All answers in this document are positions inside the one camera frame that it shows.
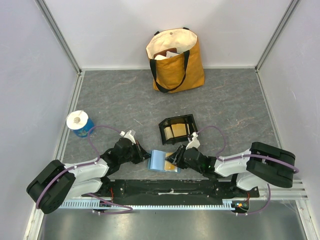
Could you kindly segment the teal leather card holder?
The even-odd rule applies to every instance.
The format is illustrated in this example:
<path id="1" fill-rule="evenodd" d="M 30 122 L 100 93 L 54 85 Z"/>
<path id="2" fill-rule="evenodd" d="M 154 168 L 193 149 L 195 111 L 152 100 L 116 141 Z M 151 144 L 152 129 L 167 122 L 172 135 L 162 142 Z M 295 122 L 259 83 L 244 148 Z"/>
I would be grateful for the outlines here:
<path id="1" fill-rule="evenodd" d="M 163 173 L 180 173 L 181 170 L 166 160 L 166 157 L 171 156 L 172 152 L 164 152 L 160 150 L 152 150 L 150 159 L 148 160 L 147 168 L 154 172 Z"/>

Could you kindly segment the black plastic tray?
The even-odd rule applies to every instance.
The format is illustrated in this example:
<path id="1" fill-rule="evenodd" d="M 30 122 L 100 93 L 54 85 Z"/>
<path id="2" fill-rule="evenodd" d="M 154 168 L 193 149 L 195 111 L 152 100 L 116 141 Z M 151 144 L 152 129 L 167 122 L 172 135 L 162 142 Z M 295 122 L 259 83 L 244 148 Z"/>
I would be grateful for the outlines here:
<path id="1" fill-rule="evenodd" d="M 163 145 L 186 142 L 198 131 L 193 114 L 165 118 L 158 127 Z"/>

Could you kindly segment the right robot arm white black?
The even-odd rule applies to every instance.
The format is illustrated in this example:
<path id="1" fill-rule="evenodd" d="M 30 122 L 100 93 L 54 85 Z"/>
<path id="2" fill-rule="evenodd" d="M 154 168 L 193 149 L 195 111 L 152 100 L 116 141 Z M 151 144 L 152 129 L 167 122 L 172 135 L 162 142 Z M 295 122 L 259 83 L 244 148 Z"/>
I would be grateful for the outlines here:
<path id="1" fill-rule="evenodd" d="M 192 169 L 212 181 L 233 177 L 229 191 L 235 197 L 267 184 L 291 188 L 293 177 L 299 172 L 293 153 L 262 142 L 253 142 L 241 153 L 217 157 L 181 145 L 165 160 L 180 169 Z"/>

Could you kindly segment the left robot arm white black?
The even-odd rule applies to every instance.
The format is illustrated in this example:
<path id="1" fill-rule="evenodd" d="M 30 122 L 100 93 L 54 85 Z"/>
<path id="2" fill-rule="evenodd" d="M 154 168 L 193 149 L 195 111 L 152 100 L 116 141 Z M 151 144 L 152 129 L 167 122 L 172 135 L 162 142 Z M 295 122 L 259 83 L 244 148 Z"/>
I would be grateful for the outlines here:
<path id="1" fill-rule="evenodd" d="M 122 137 L 114 147 L 93 160 L 78 164 L 51 161 L 27 186 L 26 192 L 37 209 L 50 214 L 65 200 L 94 193 L 106 196 L 110 192 L 109 175 L 124 163 L 139 164 L 150 157 L 138 141 Z"/>

